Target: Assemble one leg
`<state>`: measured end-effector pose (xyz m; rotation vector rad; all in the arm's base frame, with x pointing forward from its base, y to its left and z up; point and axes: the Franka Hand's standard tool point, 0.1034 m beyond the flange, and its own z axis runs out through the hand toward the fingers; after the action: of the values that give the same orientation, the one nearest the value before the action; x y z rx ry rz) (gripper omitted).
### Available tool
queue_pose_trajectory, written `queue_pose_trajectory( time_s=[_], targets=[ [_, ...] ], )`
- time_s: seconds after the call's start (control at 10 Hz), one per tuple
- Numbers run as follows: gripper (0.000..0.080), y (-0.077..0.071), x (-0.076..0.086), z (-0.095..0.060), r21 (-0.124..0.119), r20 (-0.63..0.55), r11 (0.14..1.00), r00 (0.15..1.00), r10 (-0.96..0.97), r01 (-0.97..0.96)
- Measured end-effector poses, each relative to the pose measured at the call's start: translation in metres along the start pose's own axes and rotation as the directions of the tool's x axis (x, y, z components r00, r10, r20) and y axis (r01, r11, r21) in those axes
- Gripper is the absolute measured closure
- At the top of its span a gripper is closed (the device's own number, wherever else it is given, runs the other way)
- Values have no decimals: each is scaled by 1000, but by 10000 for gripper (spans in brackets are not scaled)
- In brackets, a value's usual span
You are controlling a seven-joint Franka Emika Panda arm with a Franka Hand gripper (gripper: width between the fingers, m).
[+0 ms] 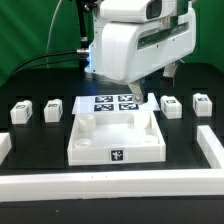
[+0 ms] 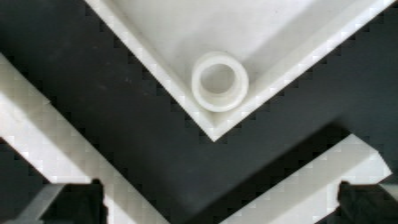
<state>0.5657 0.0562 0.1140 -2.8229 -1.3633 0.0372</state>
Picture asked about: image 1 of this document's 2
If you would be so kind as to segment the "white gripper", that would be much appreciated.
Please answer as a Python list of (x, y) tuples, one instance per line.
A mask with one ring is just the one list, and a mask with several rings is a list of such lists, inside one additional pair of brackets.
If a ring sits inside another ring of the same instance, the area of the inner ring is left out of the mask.
[(142, 104), (143, 87), (136, 80), (164, 67), (163, 84), (173, 87), (177, 71), (173, 62), (192, 53), (195, 42), (196, 17), (191, 7), (168, 29), (163, 29), (160, 21), (109, 22), (102, 32), (103, 74), (111, 81), (130, 83), (133, 102)]

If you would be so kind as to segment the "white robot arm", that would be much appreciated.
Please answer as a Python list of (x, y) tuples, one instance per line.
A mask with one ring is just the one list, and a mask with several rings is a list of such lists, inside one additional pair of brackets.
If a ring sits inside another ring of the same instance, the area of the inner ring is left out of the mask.
[(137, 104), (147, 101), (143, 78), (172, 77), (196, 43), (192, 0), (97, 0), (93, 24), (86, 75), (127, 85)]

